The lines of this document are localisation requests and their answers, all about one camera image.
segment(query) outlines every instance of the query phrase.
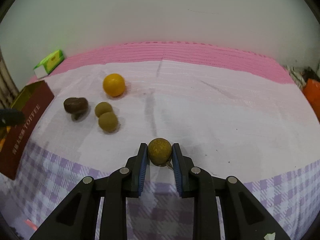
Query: round brown fruit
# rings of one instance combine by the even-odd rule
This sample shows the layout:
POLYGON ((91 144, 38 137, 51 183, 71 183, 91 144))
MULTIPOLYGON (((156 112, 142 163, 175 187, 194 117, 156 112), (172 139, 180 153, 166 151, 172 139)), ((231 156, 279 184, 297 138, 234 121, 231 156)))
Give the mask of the round brown fruit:
POLYGON ((97 117, 100 117, 100 115, 109 112, 113 112, 113 109, 112 106, 107 102, 101 102, 97 104, 96 108, 94 109, 94 113, 97 117))
POLYGON ((118 127, 118 118, 113 112, 108 112, 100 115, 99 126, 106 132, 113 132, 118 127))
POLYGON ((156 138, 148 144, 148 157, 154 165, 166 164, 171 152, 171 144, 166 139, 156 138))

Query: yellow orange ball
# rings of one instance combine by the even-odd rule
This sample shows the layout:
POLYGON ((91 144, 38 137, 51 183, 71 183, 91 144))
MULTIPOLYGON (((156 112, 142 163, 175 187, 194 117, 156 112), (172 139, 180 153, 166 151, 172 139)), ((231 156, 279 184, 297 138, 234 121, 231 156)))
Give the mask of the yellow orange ball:
POLYGON ((110 74, 103 80, 104 91, 112 97, 122 95, 125 91, 124 78, 119 74, 110 74))

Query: wall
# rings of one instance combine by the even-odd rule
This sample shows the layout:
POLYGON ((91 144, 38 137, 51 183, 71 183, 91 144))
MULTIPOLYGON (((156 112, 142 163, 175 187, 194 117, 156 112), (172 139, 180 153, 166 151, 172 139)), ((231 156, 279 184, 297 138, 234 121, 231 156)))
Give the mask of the wall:
POLYGON ((16 0, 0 46, 22 88, 55 49, 71 56, 133 41, 195 41, 316 66, 319 24, 303 0, 16 0))

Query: green tissue pack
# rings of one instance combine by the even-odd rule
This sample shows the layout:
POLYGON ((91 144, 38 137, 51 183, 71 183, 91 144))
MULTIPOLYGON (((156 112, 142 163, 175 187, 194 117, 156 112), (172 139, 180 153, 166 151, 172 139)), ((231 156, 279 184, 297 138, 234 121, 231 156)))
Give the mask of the green tissue pack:
POLYGON ((37 78, 43 78, 49 75, 63 60, 64 55, 62 50, 58 49, 41 60, 40 63, 33 68, 33 70, 37 78))

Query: orange bag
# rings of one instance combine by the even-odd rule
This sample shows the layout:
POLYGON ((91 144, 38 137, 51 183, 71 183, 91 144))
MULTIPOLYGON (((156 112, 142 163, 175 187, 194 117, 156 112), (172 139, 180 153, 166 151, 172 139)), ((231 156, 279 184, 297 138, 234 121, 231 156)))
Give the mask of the orange bag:
POLYGON ((303 94, 309 101, 320 122, 320 82, 309 78, 307 85, 303 89, 303 94))

